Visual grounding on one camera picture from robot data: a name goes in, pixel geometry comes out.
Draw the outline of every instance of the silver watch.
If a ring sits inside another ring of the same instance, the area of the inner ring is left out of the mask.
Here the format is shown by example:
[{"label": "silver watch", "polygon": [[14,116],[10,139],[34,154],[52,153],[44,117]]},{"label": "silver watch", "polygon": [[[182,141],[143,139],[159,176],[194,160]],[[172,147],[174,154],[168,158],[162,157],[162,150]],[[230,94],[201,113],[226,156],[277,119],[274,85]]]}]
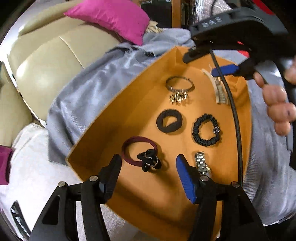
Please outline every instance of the silver watch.
[{"label": "silver watch", "polygon": [[211,177],[211,169],[205,162],[205,154],[203,151],[197,152],[195,154],[195,163],[201,176],[207,175],[208,177]]}]

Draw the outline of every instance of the silver metal rivet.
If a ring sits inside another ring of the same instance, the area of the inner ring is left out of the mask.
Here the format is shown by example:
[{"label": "silver metal rivet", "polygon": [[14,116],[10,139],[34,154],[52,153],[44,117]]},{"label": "silver metal rivet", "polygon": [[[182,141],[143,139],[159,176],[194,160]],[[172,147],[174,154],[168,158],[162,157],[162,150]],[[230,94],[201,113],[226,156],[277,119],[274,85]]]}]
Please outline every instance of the silver metal rivet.
[{"label": "silver metal rivet", "polygon": [[63,187],[66,185],[66,183],[64,181],[60,181],[58,184],[57,184],[59,187]]},{"label": "silver metal rivet", "polygon": [[231,185],[235,188],[238,188],[239,187],[239,184],[237,182],[232,182]]},{"label": "silver metal rivet", "polygon": [[207,182],[207,181],[209,180],[209,177],[206,176],[206,175],[202,175],[202,176],[200,177],[200,179],[201,179],[203,182]]},{"label": "silver metal rivet", "polygon": [[97,176],[91,176],[91,177],[89,178],[89,180],[90,180],[91,182],[95,182],[97,179],[98,179]]}]

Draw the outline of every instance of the finger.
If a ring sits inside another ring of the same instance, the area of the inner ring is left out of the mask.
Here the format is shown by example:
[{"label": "finger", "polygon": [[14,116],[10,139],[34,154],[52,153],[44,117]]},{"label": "finger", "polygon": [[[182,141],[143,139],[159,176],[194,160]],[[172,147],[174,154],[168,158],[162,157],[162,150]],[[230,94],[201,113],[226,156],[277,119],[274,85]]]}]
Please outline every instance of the finger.
[{"label": "finger", "polygon": [[279,85],[264,85],[262,88],[262,94],[264,102],[268,106],[284,102],[287,98],[286,91]]},{"label": "finger", "polygon": [[258,72],[254,73],[254,80],[260,88],[262,88],[265,84],[262,76]]},{"label": "finger", "polygon": [[291,124],[288,121],[275,123],[274,130],[279,136],[286,136],[291,130]]},{"label": "finger", "polygon": [[284,72],[285,79],[291,84],[296,84],[296,65],[293,64]]},{"label": "finger", "polygon": [[274,122],[293,122],[296,119],[296,107],[292,103],[279,103],[268,107],[267,114]]}]

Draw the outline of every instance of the metal bracelet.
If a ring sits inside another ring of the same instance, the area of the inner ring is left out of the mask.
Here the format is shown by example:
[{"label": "metal bracelet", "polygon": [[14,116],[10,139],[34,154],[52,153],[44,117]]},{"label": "metal bracelet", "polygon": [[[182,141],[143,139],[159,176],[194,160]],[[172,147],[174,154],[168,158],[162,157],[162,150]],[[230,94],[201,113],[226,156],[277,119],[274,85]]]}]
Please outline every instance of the metal bracelet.
[{"label": "metal bracelet", "polygon": [[[180,79],[184,79],[186,81],[188,81],[191,86],[187,89],[174,89],[172,86],[169,85],[169,81],[175,78],[180,78]],[[172,92],[172,94],[170,95],[170,103],[171,104],[177,104],[177,103],[181,103],[183,100],[187,99],[188,97],[188,92],[192,90],[193,88],[193,82],[190,80],[190,78],[186,78],[186,77],[181,77],[181,76],[172,76],[170,78],[168,78],[165,82],[166,88]]]},{"label": "metal bracelet", "polygon": [[195,163],[201,176],[207,175],[208,177],[211,177],[211,169],[205,162],[205,154],[203,151],[197,152],[195,154]]}]

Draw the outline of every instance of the silver ring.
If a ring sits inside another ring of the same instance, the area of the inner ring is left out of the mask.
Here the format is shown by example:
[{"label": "silver ring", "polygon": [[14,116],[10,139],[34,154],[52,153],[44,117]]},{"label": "silver ring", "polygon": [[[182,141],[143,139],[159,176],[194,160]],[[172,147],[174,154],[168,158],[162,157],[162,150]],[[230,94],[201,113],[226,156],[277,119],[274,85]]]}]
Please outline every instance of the silver ring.
[{"label": "silver ring", "polygon": [[[174,89],[172,86],[170,86],[168,83],[170,80],[172,79],[175,79],[175,78],[180,78],[180,79],[184,79],[184,80],[187,80],[191,86],[187,89]],[[167,89],[170,91],[170,92],[189,92],[192,88],[193,88],[193,82],[191,81],[190,78],[186,78],[186,77],[181,77],[181,76],[173,76],[173,77],[169,77],[166,82],[165,82],[165,85],[167,87]]]},{"label": "silver ring", "polygon": [[[146,157],[146,154],[144,154],[144,157],[145,157],[145,158],[152,159],[152,157]],[[156,162],[156,164],[154,164],[154,165],[151,165],[151,164],[148,164],[148,163],[146,162],[147,166],[150,166],[150,167],[156,167],[156,166],[157,166],[157,164],[158,164],[158,157],[157,157],[157,156],[155,156],[155,157],[156,157],[156,159],[157,159],[157,162]]]}]

